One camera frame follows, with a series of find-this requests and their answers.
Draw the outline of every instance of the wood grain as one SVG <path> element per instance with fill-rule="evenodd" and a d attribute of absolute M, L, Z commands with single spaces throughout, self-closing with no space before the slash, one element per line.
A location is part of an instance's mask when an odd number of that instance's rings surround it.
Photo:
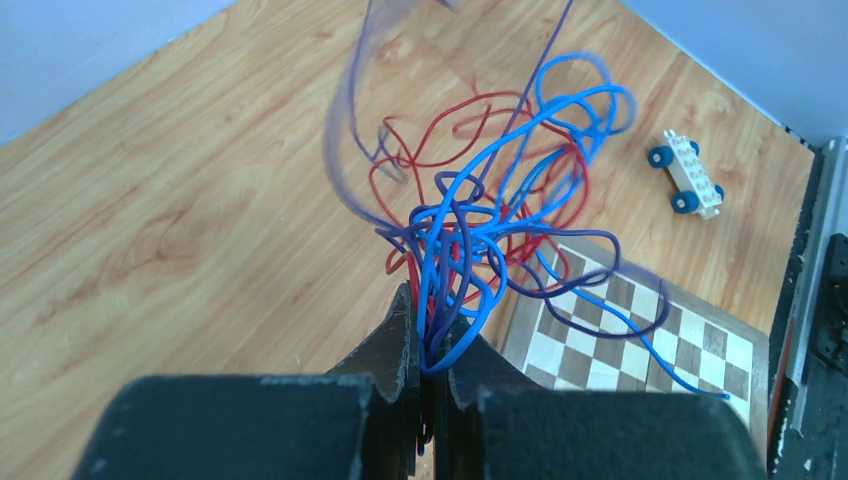
<path fill-rule="evenodd" d="M 338 202 L 320 150 L 362 3 L 242 0 L 0 150 L 0 478 L 68 476 L 134 377 L 320 372 L 383 317 L 404 277 L 384 274 L 389 247 Z M 432 3 L 380 52 L 363 125 L 420 127 L 472 79 L 520 89 L 561 8 Z M 767 331 L 811 154 L 613 0 L 577 2 L 556 51 L 577 48 L 641 106 L 598 158 L 581 226 Z M 672 214 L 644 157 L 665 128 L 701 143 L 727 191 L 718 218 Z"/>

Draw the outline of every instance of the white lego brick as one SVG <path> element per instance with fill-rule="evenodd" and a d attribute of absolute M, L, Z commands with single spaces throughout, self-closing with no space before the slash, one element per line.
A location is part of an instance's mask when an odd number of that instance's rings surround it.
<path fill-rule="evenodd" d="M 695 149 L 692 148 L 691 139 L 684 135 L 677 135 L 674 130 L 665 131 L 666 142 L 674 152 L 674 160 L 668 166 L 671 178 L 681 192 L 692 191 L 698 197 L 698 210 L 694 213 L 700 214 L 705 219 L 718 215 L 718 206 L 721 205 L 721 196 L 716 191 L 715 183 L 709 174 Z"/>

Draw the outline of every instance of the chessboard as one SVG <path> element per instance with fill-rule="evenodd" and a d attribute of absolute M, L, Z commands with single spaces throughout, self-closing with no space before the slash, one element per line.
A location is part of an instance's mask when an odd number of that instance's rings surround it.
<path fill-rule="evenodd" d="M 568 261 L 569 278 L 612 264 L 612 254 L 582 239 L 556 239 Z M 543 255 L 554 270 L 563 265 L 551 248 Z M 547 285 L 556 283 L 546 273 Z M 694 295 L 666 283 L 672 309 L 646 337 L 674 372 L 701 390 L 726 392 L 755 444 L 766 445 L 768 337 Z M 640 328 L 654 321 L 662 302 L 658 285 L 627 276 L 584 289 Z M 557 313 L 593 330 L 626 333 L 615 315 L 569 292 L 551 300 Z M 687 392 L 651 357 L 639 338 L 610 340 L 569 328 L 539 299 L 520 297 L 504 341 L 504 357 L 536 383 L 557 390 Z"/>

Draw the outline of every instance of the white wall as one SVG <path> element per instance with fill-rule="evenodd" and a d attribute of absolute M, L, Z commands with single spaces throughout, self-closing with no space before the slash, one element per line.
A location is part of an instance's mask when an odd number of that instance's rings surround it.
<path fill-rule="evenodd" d="M 848 135 L 848 1 L 622 3 L 813 145 Z"/>
<path fill-rule="evenodd" d="M 0 145 L 234 0 L 0 0 Z"/>

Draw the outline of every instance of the cable bundle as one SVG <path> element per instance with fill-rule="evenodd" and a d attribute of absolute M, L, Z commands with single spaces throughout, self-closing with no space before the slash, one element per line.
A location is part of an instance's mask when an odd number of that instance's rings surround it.
<path fill-rule="evenodd" d="M 327 118 L 324 132 L 327 174 L 340 199 L 348 208 L 374 224 L 376 232 L 395 247 L 386 260 L 386 271 L 392 273 L 404 264 L 407 266 L 413 301 L 417 308 L 416 328 L 422 342 L 421 365 L 424 374 L 436 374 L 450 368 L 480 332 L 507 289 L 511 288 L 522 295 L 542 299 L 555 318 L 589 335 L 601 338 L 640 337 L 651 354 L 675 380 L 691 391 L 700 392 L 679 379 L 644 337 L 659 328 L 670 312 L 670 300 L 664 282 L 640 267 L 625 264 L 621 259 L 620 245 L 613 234 L 601 230 L 568 228 L 588 199 L 589 168 L 598 151 L 610 136 L 630 127 L 636 111 L 632 94 L 612 82 L 600 58 L 590 53 L 578 52 L 546 61 L 572 2 L 573 0 L 569 1 L 563 11 L 523 93 L 504 91 L 480 94 L 475 88 L 474 97 L 436 116 L 414 150 L 410 149 L 408 143 L 398 134 L 394 125 L 396 118 L 386 117 L 378 130 L 378 145 L 373 152 L 366 148 L 356 124 L 354 99 L 361 64 L 373 55 L 375 45 L 379 44 L 382 37 L 381 33 L 408 13 L 414 2 L 387 2 L 374 11 L 369 2 L 353 61 L 348 74 L 342 79 Z M 591 63 L 603 83 L 572 95 L 546 98 L 543 83 L 547 72 L 556 65 L 572 61 Z M 528 98 L 531 90 L 535 102 Z M 589 103 L 591 97 L 598 95 L 608 99 L 608 107 L 603 114 L 595 111 Z M 491 102 L 496 98 L 505 97 L 518 98 L 518 106 L 514 109 L 494 110 Z M 619 102 L 624 103 L 626 118 L 616 127 L 616 119 L 621 111 Z M 472 106 L 482 106 L 484 113 L 460 120 L 451 128 L 453 134 L 459 136 L 465 128 L 476 125 L 468 144 L 446 160 L 423 161 L 421 152 L 436 126 L 451 114 Z M 581 109 L 588 119 L 587 125 L 578 126 L 557 117 L 557 114 L 569 107 Z M 480 140 L 487 123 L 505 113 L 511 115 L 500 138 L 485 146 L 462 168 L 437 172 L 434 181 L 442 199 L 438 203 L 426 203 L 421 170 L 447 167 L 462 158 Z M 512 128 L 519 118 L 523 122 Z M 341 174 L 339 143 L 346 119 L 349 120 L 350 131 L 357 146 L 372 164 L 369 180 L 385 215 L 363 207 L 354 198 Z M 535 152 L 528 151 L 531 138 L 539 129 L 553 132 L 558 140 L 547 148 Z M 390 138 L 400 146 L 395 154 L 390 153 L 387 147 Z M 487 188 L 486 180 L 499 153 L 512 142 L 517 145 L 517 153 L 492 182 L 491 188 Z M 529 170 L 523 178 L 517 178 L 520 167 Z M 420 205 L 409 213 L 406 224 L 397 218 L 382 199 L 375 182 L 375 174 L 378 171 L 397 181 L 407 180 L 410 174 L 414 178 Z M 508 193 L 508 187 L 513 184 L 517 184 L 518 188 Z M 459 195 L 462 187 L 466 187 L 465 190 L 469 192 L 467 195 Z M 567 208 L 575 203 L 573 209 Z M 578 278 L 569 278 L 566 259 L 550 239 L 551 235 L 603 238 L 610 242 L 614 252 L 613 265 Z M 501 248 L 502 243 L 505 243 L 505 249 Z M 543 243 L 553 246 L 554 251 L 558 253 L 559 260 L 564 265 L 563 275 L 557 274 L 539 253 L 538 249 Z M 510 267 L 520 267 L 518 272 L 521 275 L 511 277 Z M 546 270 L 556 280 L 555 283 L 543 284 L 539 276 L 540 269 Z M 491 271 L 489 278 L 484 279 L 479 275 L 483 271 Z M 656 283 L 663 302 L 656 320 L 641 331 L 629 318 L 580 290 L 581 287 L 592 287 L 607 282 L 612 275 L 624 271 L 631 277 L 642 276 L 647 281 Z M 536 288 L 528 288 L 528 280 L 532 280 Z M 574 292 L 616 314 L 632 332 L 605 333 L 588 329 L 562 317 L 550 299 L 567 292 Z M 478 301 L 476 308 L 470 306 L 473 301 Z M 444 337 L 459 315 L 471 319 L 471 326 L 453 348 L 439 357 Z"/>

